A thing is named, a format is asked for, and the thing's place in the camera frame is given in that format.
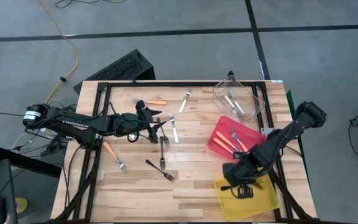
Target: transparent bin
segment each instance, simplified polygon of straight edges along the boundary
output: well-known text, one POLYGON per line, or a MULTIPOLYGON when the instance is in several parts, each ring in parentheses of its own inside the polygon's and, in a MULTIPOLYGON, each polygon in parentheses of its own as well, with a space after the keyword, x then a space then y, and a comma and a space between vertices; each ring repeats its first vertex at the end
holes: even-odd
POLYGON ((251 87, 243 86, 236 76, 229 75, 214 88, 214 104, 230 117, 248 121, 265 106, 265 101, 252 93, 251 87))

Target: yellow object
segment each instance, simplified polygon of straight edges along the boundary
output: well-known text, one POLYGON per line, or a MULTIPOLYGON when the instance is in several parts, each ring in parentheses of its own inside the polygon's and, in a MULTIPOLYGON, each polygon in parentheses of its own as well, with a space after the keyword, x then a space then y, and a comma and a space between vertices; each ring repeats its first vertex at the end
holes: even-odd
POLYGON ((27 200, 25 198, 15 198, 16 213, 20 214, 27 208, 27 200))
MULTIPOLYGON (((61 35, 61 37, 65 40, 68 41, 68 43, 70 43, 70 45, 73 47, 74 50, 74 54, 75 54, 75 64, 74 67, 64 76, 65 78, 69 77, 76 69, 78 66, 78 51, 77 48, 74 46, 73 42, 70 39, 67 39, 66 36, 63 35, 62 31, 60 30, 59 26, 57 25, 55 19, 52 17, 51 13, 48 11, 48 9, 39 1, 37 0, 38 4, 40 4, 40 6, 42 7, 42 9, 44 9, 44 11, 48 14, 48 16, 50 17, 50 19, 52 20, 52 22, 55 24, 55 27, 57 29, 57 31, 59 31, 59 34, 61 35)), ((45 103, 48 103, 49 100, 51 99, 52 95, 55 93, 55 91, 57 90, 57 88, 60 86, 60 84, 62 84, 62 81, 59 81, 55 88, 50 92, 47 100, 45 101, 45 103)))
POLYGON ((226 220, 241 220, 280 207, 269 175, 264 175, 259 179, 263 181, 260 183, 263 190, 252 186, 254 197, 247 199, 236 199, 230 190, 221 191, 221 187, 229 186, 226 179, 216 179, 214 181, 215 191, 226 220))

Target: silver fork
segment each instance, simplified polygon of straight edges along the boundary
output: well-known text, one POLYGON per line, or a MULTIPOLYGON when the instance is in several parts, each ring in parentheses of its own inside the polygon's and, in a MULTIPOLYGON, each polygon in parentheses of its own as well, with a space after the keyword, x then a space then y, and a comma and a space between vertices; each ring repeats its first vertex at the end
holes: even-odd
POLYGON ((179 143, 177 127, 175 126, 175 118, 173 118, 173 114, 169 114, 169 121, 171 121, 172 124, 173 137, 175 138, 175 142, 179 143))
POLYGON ((181 104, 180 106, 180 109, 179 109, 179 113, 183 113, 183 110, 185 109, 185 105, 186 105, 186 102, 187 102, 187 99, 189 98, 189 96, 191 95, 191 92, 193 90, 192 89, 188 89, 187 92, 186 92, 186 97, 185 99, 183 100, 183 103, 181 104))

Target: wooden table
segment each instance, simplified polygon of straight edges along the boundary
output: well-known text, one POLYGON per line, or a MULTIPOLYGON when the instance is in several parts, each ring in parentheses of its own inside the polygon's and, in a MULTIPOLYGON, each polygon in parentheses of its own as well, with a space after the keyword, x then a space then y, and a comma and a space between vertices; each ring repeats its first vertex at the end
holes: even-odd
MULTIPOLYGON (((98 82, 83 83, 77 113, 92 114, 97 85, 98 82)), ((266 87, 274 125, 276 128, 284 128, 292 121, 292 118, 283 83, 266 81, 266 87)), ((221 167, 222 163, 227 160, 206 147, 206 142, 223 112, 213 103, 213 87, 204 86, 193 87, 185 112, 180 114, 178 110, 186 90, 185 86, 112 88, 110 100, 118 113, 135 113, 133 98, 168 101, 165 106, 149 105, 149 107, 163 111, 159 115, 162 121, 168 119, 169 113, 175 115, 180 142, 175 144, 171 124, 167 123, 164 131, 171 146, 166 148, 164 158, 167 172, 173 175, 176 181, 169 182, 161 176, 161 173, 144 162, 149 159, 155 165, 159 165, 160 144, 151 144, 142 138, 131 144, 126 138, 106 137, 104 140, 126 163, 128 172, 121 172, 117 162, 107 150, 102 148, 92 222, 224 221, 213 181, 223 176, 221 167)), ((264 111, 262 115, 267 126, 264 111)), ((255 130, 259 128, 256 118, 244 124, 255 130)), ((290 142, 288 146, 299 151, 297 141, 290 142)), ((65 156, 66 170, 77 147, 76 142, 68 145, 65 156)), ((84 150, 78 152, 72 165, 69 187, 71 197, 78 189, 84 153, 84 150)), ((302 158, 289 150, 284 150, 282 162, 289 191, 305 211, 315 217, 316 212, 302 158)), ((65 191, 65 180, 62 174, 53 205, 52 218, 64 209, 65 191)), ((81 204, 80 217, 84 217, 85 214, 87 195, 86 192, 85 200, 81 204)), ((284 214, 282 201, 280 204, 282 205, 280 209, 284 214)), ((273 212, 265 212, 246 219, 246 221, 265 222, 274 220, 273 212)))

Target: yellow cable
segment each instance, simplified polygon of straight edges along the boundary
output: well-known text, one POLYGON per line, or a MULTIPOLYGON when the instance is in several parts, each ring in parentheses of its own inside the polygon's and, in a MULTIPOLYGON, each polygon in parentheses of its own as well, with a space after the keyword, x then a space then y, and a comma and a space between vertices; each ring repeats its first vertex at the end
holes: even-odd
MULTIPOLYGON (((61 37, 65 40, 67 40, 70 45, 73 47, 74 50, 74 54, 75 54, 75 65, 74 67, 64 76, 65 78, 69 77, 76 69, 78 66, 78 51, 77 48, 74 46, 73 42, 70 39, 67 39, 67 37, 65 37, 62 33, 62 31, 60 30, 59 26, 57 25, 55 19, 52 17, 52 15, 50 14, 50 12, 48 11, 48 9, 39 1, 37 0, 38 4, 40 4, 40 6, 42 7, 42 9, 44 9, 44 11, 48 14, 48 16, 50 17, 50 19, 52 20, 52 22, 55 24, 56 29, 59 31, 59 34, 61 35, 61 37)), ((49 100, 51 99, 52 95, 55 93, 55 91, 57 90, 57 88, 60 86, 60 84, 62 84, 62 81, 59 81, 55 88, 53 88, 53 90, 50 92, 47 100, 45 101, 45 103, 48 103, 49 100)))

